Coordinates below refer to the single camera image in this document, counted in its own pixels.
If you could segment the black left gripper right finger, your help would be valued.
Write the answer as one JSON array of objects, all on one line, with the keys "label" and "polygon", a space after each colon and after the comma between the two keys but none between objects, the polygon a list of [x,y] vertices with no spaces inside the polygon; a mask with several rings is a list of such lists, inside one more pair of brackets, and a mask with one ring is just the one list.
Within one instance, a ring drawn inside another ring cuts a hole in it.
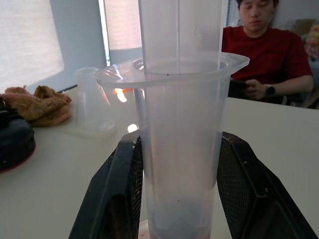
[{"label": "black left gripper right finger", "polygon": [[317,238],[279,178],[249,143],[227,132],[222,134],[217,186],[232,238]]}]

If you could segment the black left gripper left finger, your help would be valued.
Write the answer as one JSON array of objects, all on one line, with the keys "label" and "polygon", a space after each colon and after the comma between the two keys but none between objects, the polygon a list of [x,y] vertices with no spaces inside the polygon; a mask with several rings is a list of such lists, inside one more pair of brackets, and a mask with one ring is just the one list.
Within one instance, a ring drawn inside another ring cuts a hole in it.
[{"label": "black left gripper left finger", "polygon": [[90,181],[71,239],[136,239],[143,189],[139,131],[125,134]]}]

